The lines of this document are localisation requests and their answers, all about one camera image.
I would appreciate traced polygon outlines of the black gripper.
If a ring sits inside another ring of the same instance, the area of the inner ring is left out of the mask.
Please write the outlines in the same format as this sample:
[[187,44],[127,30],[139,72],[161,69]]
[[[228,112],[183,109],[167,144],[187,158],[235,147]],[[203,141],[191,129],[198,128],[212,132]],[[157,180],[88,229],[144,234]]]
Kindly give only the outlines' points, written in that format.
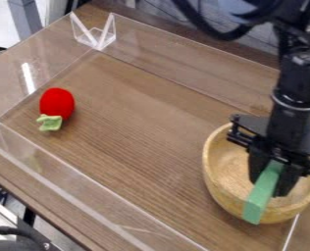
[[286,197],[310,176],[310,98],[273,95],[269,117],[234,114],[227,139],[247,149],[250,180],[256,183],[270,161],[283,164],[275,197]]

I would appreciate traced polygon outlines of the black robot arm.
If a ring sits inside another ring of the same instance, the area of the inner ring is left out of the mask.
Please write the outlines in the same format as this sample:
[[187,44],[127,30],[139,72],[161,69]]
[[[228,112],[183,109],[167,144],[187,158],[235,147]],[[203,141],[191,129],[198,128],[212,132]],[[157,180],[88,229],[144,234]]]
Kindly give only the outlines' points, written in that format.
[[271,114],[235,115],[228,140],[247,148],[252,181],[270,161],[281,162],[274,195],[282,197],[310,176],[310,0],[223,0],[220,5],[242,25],[270,23],[279,34]]

